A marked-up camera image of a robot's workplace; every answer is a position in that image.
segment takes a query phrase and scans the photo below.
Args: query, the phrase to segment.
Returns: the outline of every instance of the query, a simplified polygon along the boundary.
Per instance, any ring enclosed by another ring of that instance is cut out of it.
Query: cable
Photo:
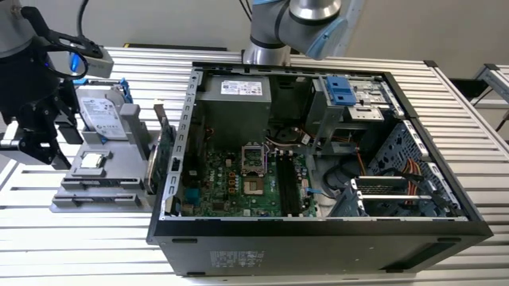
[[[309,192],[309,191],[307,191],[307,195],[308,195],[308,194],[321,195],[321,196],[324,196],[325,198],[329,198],[331,200],[335,200],[335,198],[332,198],[331,196],[328,196],[327,194],[324,194],[324,193],[321,193],[321,192]]]
[[[296,141],[289,141],[289,142],[277,142],[277,140],[272,137],[268,137],[265,136],[264,139],[272,143],[275,146],[279,146],[279,147],[291,147],[291,146],[296,146],[299,145],[299,142]]]
[[[77,29],[77,36],[84,38],[85,36],[82,35],[82,14],[85,12],[85,8],[86,8],[86,4],[88,4],[88,0],[82,0],[81,1],[81,5],[80,5],[80,10],[77,11],[77,20],[76,20],[76,29]]]
[[[241,2],[241,0],[239,0],[239,3],[240,3],[240,5],[241,5],[241,9],[244,10],[247,19],[248,19],[248,21],[251,22],[251,16],[248,15],[248,12],[247,12],[247,9],[245,9],[245,6],[244,6],[244,2]]]
[[[498,124],[498,126],[495,127],[495,131],[498,132],[500,130],[500,128],[503,127],[503,124],[504,124],[506,120],[502,120]]]
[[[356,152],[357,165],[360,166],[360,175],[365,176],[364,164],[361,163],[360,154]]]
[[[248,13],[252,15],[251,6],[248,5],[248,0],[245,0],[245,6],[247,6]]]
[[[321,176],[321,182],[323,182],[323,185],[325,185],[325,187],[331,190],[336,190],[336,189],[341,189],[341,187],[339,186],[332,186],[329,183],[328,183],[328,176],[339,170],[341,172],[341,174],[347,177],[347,178],[353,178],[357,176],[357,174],[353,174],[352,172],[349,172],[347,169],[344,169],[344,164],[349,161],[353,161],[355,160],[355,157],[348,157],[348,158],[344,158],[341,160],[339,160],[337,164],[333,165],[327,171],[324,171],[323,173],[323,176]]]
[[[475,103],[471,105],[471,106],[475,106],[478,104],[478,102],[486,97],[486,95],[492,91],[492,88],[490,88],[487,90],[487,92],[478,98],[478,100],[475,101]]]

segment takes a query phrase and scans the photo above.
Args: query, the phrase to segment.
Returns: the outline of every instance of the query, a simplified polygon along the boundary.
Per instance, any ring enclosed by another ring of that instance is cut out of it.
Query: blue plastic clip
[[[73,81],[72,81],[72,84],[73,85],[86,85],[86,83],[88,83],[88,79],[85,79],[85,78],[82,78],[82,79],[74,79]]]
[[[324,81],[333,105],[355,105],[356,97],[352,93],[348,80],[344,77],[327,76]]]
[[[128,88],[128,82],[126,82],[125,78],[121,78],[121,80],[120,80],[120,86],[124,89],[124,99],[125,99],[125,102],[126,103],[132,103],[130,90]]]

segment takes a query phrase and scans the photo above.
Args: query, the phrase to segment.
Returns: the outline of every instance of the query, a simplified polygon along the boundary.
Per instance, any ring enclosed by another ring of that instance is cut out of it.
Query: motherboard
[[[281,170],[285,166],[291,166],[289,172]],[[237,153],[206,150],[200,187],[184,190],[181,215],[316,216],[307,188],[309,174],[303,156],[271,153],[263,146],[244,146]]]

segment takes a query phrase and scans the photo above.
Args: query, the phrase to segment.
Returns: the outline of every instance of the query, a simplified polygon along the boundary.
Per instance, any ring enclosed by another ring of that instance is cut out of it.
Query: orange wire
[[[411,164],[411,160],[407,159],[406,163],[410,165],[410,174],[414,173],[414,165]],[[410,181],[407,182],[407,195],[411,195],[411,183]]]
[[[357,150],[356,150],[356,159],[357,159],[357,164],[360,165],[360,174],[361,174],[363,176],[365,176],[364,165],[363,165],[363,163],[361,163],[361,158],[360,158],[360,155],[359,155],[359,153],[357,153]]]

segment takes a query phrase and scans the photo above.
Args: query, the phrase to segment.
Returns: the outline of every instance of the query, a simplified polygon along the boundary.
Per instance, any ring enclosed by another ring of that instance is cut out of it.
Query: white wall
[[[509,64],[507,0],[367,0],[348,57],[434,60],[451,77]]]

